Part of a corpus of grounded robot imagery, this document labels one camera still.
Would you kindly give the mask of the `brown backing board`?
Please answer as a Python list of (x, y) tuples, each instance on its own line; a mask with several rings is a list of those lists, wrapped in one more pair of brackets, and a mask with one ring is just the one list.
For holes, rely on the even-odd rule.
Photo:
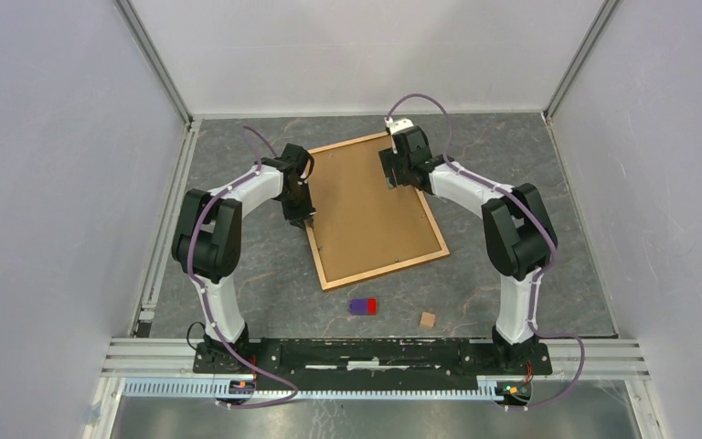
[(311, 152), (307, 237), (325, 291), (450, 254), (425, 197), (388, 187), (378, 154), (390, 146), (386, 134), (373, 134)]

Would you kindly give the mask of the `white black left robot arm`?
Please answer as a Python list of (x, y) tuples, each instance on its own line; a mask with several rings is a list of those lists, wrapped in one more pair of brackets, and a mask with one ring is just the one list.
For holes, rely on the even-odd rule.
[(226, 185), (186, 192), (171, 254), (197, 290), (205, 318), (204, 343), (228, 372), (250, 363), (250, 338), (239, 310), (234, 285), (242, 254), (242, 222), (268, 201), (281, 204), (284, 219), (300, 229), (312, 221), (315, 208), (308, 178), (314, 158), (287, 144), (281, 155), (261, 158), (244, 175)]

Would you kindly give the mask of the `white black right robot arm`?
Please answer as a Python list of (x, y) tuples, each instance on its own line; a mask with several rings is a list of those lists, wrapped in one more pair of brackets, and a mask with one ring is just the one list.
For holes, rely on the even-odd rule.
[(537, 342), (537, 292), (558, 241), (538, 189), (498, 183), (434, 155), (425, 132), (407, 118), (387, 117), (385, 127), (391, 146), (378, 156), (389, 187), (414, 187), (481, 219), (486, 253), (501, 275), (491, 359), (503, 373), (518, 371)]

